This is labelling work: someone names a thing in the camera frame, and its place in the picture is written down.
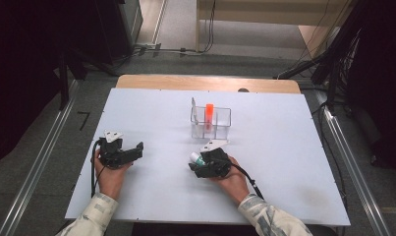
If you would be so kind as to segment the person's left hand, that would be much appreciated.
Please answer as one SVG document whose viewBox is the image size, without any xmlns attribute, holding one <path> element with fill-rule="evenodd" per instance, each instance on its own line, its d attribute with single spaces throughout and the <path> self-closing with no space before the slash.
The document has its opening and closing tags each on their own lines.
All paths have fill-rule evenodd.
<svg viewBox="0 0 396 236">
<path fill-rule="evenodd" d="M 129 162 L 119 169 L 109 169 L 100 162 L 99 157 L 100 150 L 97 149 L 94 153 L 93 163 L 99 192 L 118 201 L 124 184 L 126 171 L 133 163 Z"/>
</svg>

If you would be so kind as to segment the clear acrylic organizer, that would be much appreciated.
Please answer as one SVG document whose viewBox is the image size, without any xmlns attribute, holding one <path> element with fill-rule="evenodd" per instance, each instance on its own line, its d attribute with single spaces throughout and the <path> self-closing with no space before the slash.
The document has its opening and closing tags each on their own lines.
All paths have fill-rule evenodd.
<svg viewBox="0 0 396 236">
<path fill-rule="evenodd" d="M 191 108 L 191 133 L 195 139 L 227 140 L 232 121 L 232 111 L 230 108 L 214 107 L 212 129 L 210 133 L 204 130 L 204 109 L 205 106 L 197 106 L 198 125 L 193 121 Z"/>
</svg>

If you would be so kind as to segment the orange highlighter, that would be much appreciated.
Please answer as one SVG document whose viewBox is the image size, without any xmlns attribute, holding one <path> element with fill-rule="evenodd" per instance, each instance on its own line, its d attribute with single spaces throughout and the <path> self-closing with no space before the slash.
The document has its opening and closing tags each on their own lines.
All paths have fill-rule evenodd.
<svg viewBox="0 0 396 236">
<path fill-rule="evenodd" d="M 212 103 L 207 103 L 204 109 L 204 130 L 207 133 L 211 132 L 214 106 Z"/>
</svg>

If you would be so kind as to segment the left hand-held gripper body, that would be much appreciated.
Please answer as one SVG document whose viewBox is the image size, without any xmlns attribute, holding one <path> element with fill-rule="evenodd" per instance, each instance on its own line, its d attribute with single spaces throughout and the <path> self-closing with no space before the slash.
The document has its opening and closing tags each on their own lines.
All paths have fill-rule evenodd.
<svg viewBox="0 0 396 236">
<path fill-rule="evenodd" d="M 119 169 L 128 153 L 122 150 L 123 134 L 120 132 L 105 131 L 104 137 L 99 139 L 100 162 L 110 168 Z"/>
</svg>

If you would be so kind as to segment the wooden table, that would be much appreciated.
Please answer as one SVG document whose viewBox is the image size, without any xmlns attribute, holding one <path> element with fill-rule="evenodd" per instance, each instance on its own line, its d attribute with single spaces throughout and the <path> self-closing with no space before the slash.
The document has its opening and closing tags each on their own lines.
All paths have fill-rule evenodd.
<svg viewBox="0 0 396 236">
<path fill-rule="evenodd" d="M 298 83 L 292 80 L 191 75 L 123 75 L 116 88 L 301 93 Z"/>
</svg>

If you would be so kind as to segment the person's right hand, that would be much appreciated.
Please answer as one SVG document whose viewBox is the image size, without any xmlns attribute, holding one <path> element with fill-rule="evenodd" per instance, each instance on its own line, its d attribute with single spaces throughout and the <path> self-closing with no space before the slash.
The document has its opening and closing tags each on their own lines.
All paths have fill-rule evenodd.
<svg viewBox="0 0 396 236">
<path fill-rule="evenodd" d="M 243 199 L 250 193 L 246 176 L 238 169 L 238 161 L 230 156 L 232 167 L 225 177 L 211 178 L 238 206 Z"/>
</svg>

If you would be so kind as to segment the dark curtain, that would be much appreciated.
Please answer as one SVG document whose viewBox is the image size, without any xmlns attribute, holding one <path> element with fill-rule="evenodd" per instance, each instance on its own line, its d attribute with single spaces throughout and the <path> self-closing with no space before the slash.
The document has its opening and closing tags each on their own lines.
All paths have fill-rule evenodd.
<svg viewBox="0 0 396 236">
<path fill-rule="evenodd" d="M 348 99 L 376 162 L 396 170 L 396 0 L 366 0 Z"/>
<path fill-rule="evenodd" d="M 0 160 L 57 93 L 70 70 L 108 62 L 99 5 L 110 0 L 0 0 Z"/>
</svg>

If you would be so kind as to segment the grey cabinet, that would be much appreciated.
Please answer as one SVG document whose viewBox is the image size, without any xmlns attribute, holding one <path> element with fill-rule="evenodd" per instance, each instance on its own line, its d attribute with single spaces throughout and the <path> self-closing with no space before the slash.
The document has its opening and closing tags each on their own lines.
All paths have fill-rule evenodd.
<svg viewBox="0 0 396 236">
<path fill-rule="evenodd" d="M 140 0 L 117 0 L 126 35 L 131 46 L 137 42 L 143 17 Z"/>
</svg>

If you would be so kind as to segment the light wooden desk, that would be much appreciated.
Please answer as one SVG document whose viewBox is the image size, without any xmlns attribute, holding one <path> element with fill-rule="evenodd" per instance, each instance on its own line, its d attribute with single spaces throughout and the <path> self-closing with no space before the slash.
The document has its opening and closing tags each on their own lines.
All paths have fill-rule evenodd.
<svg viewBox="0 0 396 236">
<path fill-rule="evenodd" d="M 349 14 L 353 0 L 196 0 L 196 49 L 199 22 L 215 21 L 295 25 L 299 27 L 311 58 L 324 51 L 324 44 Z"/>
</svg>

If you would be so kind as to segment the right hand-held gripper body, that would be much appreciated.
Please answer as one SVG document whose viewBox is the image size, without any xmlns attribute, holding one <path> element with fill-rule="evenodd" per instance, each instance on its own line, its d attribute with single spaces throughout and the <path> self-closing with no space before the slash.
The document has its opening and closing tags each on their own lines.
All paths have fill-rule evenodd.
<svg viewBox="0 0 396 236">
<path fill-rule="evenodd" d="M 200 149 L 200 152 L 211 151 L 211 157 L 204 159 L 205 165 L 202 166 L 202 177 L 199 178 L 225 177 L 229 173 L 232 162 L 228 154 L 222 149 L 228 143 L 228 140 L 210 140 Z"/>
</svg>

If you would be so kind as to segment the white and teal tube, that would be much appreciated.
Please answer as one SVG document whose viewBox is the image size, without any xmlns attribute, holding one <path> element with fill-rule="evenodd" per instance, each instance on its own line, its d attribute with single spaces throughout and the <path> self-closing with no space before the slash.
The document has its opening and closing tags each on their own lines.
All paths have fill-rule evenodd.
<svg viewBox="0 0 396 236">
<path fill-rule="evenodd" d="M 205 165 L 205 162 L 199 153 L 192 152 L 190 155 L 190 160 L 198 166 Z"/>
</svg>

